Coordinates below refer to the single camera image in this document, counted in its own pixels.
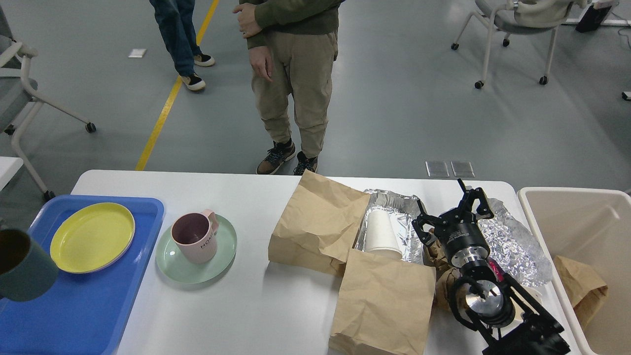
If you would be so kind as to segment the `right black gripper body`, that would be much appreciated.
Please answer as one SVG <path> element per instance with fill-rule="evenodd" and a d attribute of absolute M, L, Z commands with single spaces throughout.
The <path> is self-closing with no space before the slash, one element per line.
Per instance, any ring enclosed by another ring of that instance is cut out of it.
<path fill-rule="evenodd" d="M 451 209 L 439 219 L 430 233 L 440 241 L 449 265 L 462 268 L 468 263 L 487 260 L 490 248 L 472 212 Z"/>

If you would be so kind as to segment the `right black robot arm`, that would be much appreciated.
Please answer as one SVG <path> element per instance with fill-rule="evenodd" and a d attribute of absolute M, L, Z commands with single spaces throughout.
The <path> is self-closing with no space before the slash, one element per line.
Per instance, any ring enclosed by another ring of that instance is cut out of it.
<path fill-rule="evenodd" d="M 467 188 L 459 179 L 459 204 L 439 216 L 419 215 L 412 227 L 430 248 L 439 245 L 458 277 L 446 287 L 446 301 L 460 324 L 479 332 L 485 355 L 565 355 L 570 345 L 564 327 L 539 301 L 492 258 L 479 220 L 493 213 L 481 188 Z"/>

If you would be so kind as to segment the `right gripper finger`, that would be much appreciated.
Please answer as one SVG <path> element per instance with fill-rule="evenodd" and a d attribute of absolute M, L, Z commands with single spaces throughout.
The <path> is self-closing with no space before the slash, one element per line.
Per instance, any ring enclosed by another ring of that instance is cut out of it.
<path fill-rule="evenodd" d="M 467 188 L 462 179 L 457 181 L 463 191 L 463 197 L 456 207 L 457 221 L 478 221 L 495 217 L 482 188 Z"/>
<path fill-rule="evenodd" d="M 431 227 L 442 225 L 442 219 L 439 216 L 428 215 L 421 200 L 417 200 L 417 205 L 420 213 L 417 218 L 412 221 L 412 227 L 415 230 L 420 243 L 426 247 L 430 247 L 433 243 L 435 243 L 436 237 L 433 232 L 424 230 L 424 227 L 426 225 L 430 225 Z"/>

